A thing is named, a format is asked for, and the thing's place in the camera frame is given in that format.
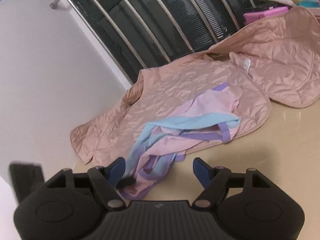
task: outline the white wall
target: white wall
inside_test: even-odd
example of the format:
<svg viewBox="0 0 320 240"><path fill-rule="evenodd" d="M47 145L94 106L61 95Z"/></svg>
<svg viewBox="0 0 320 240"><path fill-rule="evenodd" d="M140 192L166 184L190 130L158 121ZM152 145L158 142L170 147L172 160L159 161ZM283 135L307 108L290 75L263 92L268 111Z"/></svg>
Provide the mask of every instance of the white wall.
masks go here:
<svg viewBox="0 0 320 240"><path fill-rule="evenodd" d="M41 163L46 178L77 157L76 126L97 117L124 86L52 0L0 0L0 176L12 160Z"/></svg>

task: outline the care label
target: care label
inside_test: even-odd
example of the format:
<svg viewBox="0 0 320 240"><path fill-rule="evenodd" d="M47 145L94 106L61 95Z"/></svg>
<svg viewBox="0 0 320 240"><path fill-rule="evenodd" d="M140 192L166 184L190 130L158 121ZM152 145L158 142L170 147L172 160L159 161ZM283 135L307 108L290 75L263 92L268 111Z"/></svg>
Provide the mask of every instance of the care label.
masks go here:
<svg viewBox="0 0 320 240"><path fill-rule="evenodd" d="M249 58L246 58L246 59L244 60L243 69L244 69L244 71L246 71L248 74L249 74L250 65L251 65L251 60L250 60Z"/></svg>

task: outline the pastel garment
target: pastel garment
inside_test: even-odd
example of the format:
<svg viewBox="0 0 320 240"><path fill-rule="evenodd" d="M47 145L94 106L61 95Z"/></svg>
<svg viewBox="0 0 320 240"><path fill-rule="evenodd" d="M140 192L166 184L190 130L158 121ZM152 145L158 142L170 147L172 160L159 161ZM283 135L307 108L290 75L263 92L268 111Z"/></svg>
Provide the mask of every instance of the pastel garment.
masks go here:
<svg viewBox="0 0 320 240"><path fill-rule="evenodd" d="M240 119L232 113L239 94L225 82L177 107L166 119L148 122L126 160L126 175L135 185L120 191L126 199L141 199L168 172L173 161L182 161L186 150L204 140L232 140Z"/></svg>

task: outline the pink box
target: pink box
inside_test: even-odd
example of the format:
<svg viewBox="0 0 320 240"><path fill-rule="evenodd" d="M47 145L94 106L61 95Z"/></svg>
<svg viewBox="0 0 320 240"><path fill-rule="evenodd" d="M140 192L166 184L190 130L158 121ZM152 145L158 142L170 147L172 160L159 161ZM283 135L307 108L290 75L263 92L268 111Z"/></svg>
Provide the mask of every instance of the pink box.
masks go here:
<svg viewBox="0 0 320 240"><path fill-rule="evenodd" d="M269 10L262 11L262 12L245 13L243 15L246 20L244 25L248 25L248 24L253 23L259 19L269 18L269 17L273 17L273 16L279 16L279 15L282 15L282 14L288 12L288 11L289 11L288 7L285 6L285 7L271 8Z"/></svg>

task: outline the metal screw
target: metal screw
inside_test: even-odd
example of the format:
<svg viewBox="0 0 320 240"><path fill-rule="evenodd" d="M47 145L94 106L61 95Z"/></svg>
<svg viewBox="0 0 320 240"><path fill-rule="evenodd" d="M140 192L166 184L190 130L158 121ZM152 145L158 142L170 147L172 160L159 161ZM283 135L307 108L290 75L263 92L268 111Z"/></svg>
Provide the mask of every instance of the metal screw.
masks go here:
<svg viewBox="0 0 320 240"><path fill-rule="evenodd" d="M195 202L195 205L197 207L201 207L201 208L207 208L207 207L210 207L211 203L209 200L206 200L206 199L199 199Z"/></svg>
<svg viewBox="0 0 320 240"><path fill-rule="evenodd" d="M119 207L122 207L124 205L124 202L120 199L112 199L112 200L109 200L107 205L110 207L110 208L119 208Z"/></svg>

